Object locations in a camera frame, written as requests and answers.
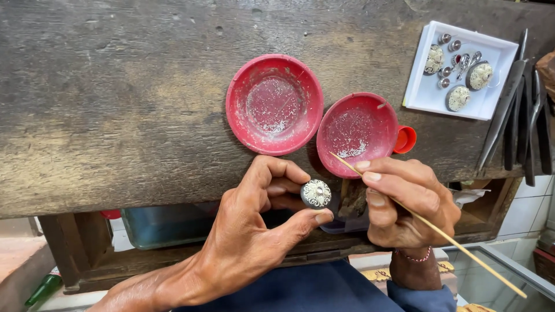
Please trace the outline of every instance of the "hand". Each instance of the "hand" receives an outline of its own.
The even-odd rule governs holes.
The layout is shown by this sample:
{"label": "hand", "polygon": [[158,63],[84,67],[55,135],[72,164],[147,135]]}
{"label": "hand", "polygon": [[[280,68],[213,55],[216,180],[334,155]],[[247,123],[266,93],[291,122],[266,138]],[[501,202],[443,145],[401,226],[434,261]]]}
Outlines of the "hand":
{"label": "hand", "polygon": [[389,197],[426,218],[453,237],[454,226],[461,217],[451,192],[436,178],[433,170],[418,160],[389,157],[359,162],[355,168],[368,186],[370,227],[368,238],[376,245],[397,247],[413,258],[425,256],[427,247],[447,241]]}
{"label": "hand", "polygon": [[[91,312],[167,311],[233,293],[278,266],[310,232],[333,220],[300,198],[310,176],[289,160],[257,156],[239,186],[222,197],[212,230],[200,252],[173,266],[134,276],[111,289]],[[261,212],[289,208],[296,213],[269,230]]]}

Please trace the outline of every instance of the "wooden stick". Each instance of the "wooden stick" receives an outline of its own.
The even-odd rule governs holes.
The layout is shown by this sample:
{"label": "wooden stick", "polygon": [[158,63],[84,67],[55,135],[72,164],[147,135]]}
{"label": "wooden stick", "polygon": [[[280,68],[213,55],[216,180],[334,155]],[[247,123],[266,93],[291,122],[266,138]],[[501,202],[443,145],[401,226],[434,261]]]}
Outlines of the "wooden stick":
{"label": "wooden stick", "polygon": [[[344,165],[346,165],[347,167],[349,167],[349,169],[353,170],[354,172],[356,172],[358,175],[360,175],[360,177],[362,178],[362,174],[356,170],[353,166],[351,166],[348,162],[344,161],[341,157],[337,156],[336,154],[330,152],[330,154],[332,154],[333,156],[335,156],[335,158],[337,158],[340,162],[342,162]],[[441,229],[439,229],[438,227],[436,227],[435,225],[433,225],[430,221],[424,219],[422,216],[420,216],[419,214],[415,213],[414,211],[412,211],[411,209],[405,207],[405,205],[399,203],[399,201],[397,201],[397,199],[390,197],[394,202],[396,202],[397,204],[399,204],[399,206],[405,208],[408,212],[410,212],[413,216],[415,216],[416,218],[418,218],[420,221],[424,222],[426,225],[428,225],[430,228],[432,228],[432,230],[436,231],[439,235],[443,236],[443,238],[447,239],[449,241],[449,243],[453,244],[453,246],[459,248],[460,251],[464,252],[467,256],[469,256],[472,260],[476,261],[479,265],[481,265],[484,269],[486,269],[488,272],[490,272],[491,274],[493,274],[493,276],[497,277],[500,281],[502,281],[505,285],[507,285],[509,288],[511,288],[512,290],[514,290],[515,293],[519,294],[521,297],[526,298],[526,294],[521,291],[519,288],[517,288],[516,286],[514,286],[510,281],[508,281],[506,278],[504,278],[503,276],[501,276],[498,272],[495,272],[492,268],[490,268],[489,265],[485,264],[482,260],[480,260],[478,257],[476,257],[475,255],[473,255],[470,251],[468,251],[468,249],[464,248],[461,244],[457,243],[454,239],[452,239],[449,235],[445,234]]]}

